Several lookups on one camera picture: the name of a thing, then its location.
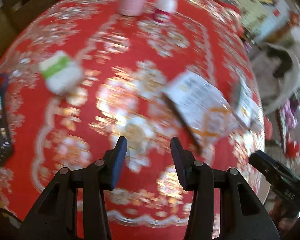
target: red fabric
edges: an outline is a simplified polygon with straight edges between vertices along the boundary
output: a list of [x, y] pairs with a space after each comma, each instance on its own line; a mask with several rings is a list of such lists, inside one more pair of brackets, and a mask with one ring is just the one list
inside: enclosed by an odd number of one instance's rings
[[[34, 21], [0, 61], [0, 73], [10, 75], [6, 105], [15, 147], [0, 168], [0, 205], [24, 219], [59, 168], [87, 166], [122, 134], [130, 143], [130, 163], [116, 191], [105, 193], [113, 239], [182, 239], [192, 194], [178, 184], [170, 138], [178, 136], [184, 148], [194, 148], [159, 92], [188, 68], [227, 100], [241, 75], [260, 104], [236, 35], [240, 19], [211, 0], [179, 0], [173, 25], [167, 27], [148, 21], [151, 3], [135, 18], [116, 15], [117, 7], [117, 0], [63, 0]], [[67, 100], [49, 92], [38, 72], [38, 63], [57, 50], [86, 70], [81, 90]], [[243, 133], [215, 145], [212, 167], [237, 167], [257, 192], [259, 174], [248, 165], [248, 155], [263, 148], [264, 133]], [[214, 236], [218, 202], [216, 194]], [[81, 217], [79, 212], [79, 234]]]

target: red tablecloth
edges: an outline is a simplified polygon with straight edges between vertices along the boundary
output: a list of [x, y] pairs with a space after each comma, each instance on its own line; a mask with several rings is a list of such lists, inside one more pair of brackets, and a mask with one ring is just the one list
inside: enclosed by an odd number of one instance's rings
[[[106, 192], [113, 238], [182, 239], [192, 194], [178, 183], [170, 138], [194, 148], [159, 92], [187, 68], [227, 100], [241, 75], [260, 104], [238, 37], [240, 17], [212, 0], [179, 0], [171, 24], [160, 27], [150, 20], [155, 0], [148, 0], [140, 17], [116, 14], [117, 1], [62, 0], [24, 30], [0, 61], [0, 73], [10, 76], [6, 105], [15, 147], [0, 167], [0, 206], [23, 219], [62, 166], [86, 167], [124, 135], [129, 162], [117, 188]], [[58, 50], [86, 70], [85, 81], [66, 100], [47, 90], [38, 71], [38, 63]], [[257, 192], [260, 174], [247, 157], [263, 147], [263, 131], [236, 131], [215, 145], [208, 161], [216, 169], [236, 167]], [[214, 236], [218, 201], [216, 195]], [[80, 219], [80, 199], [78, 205]]]

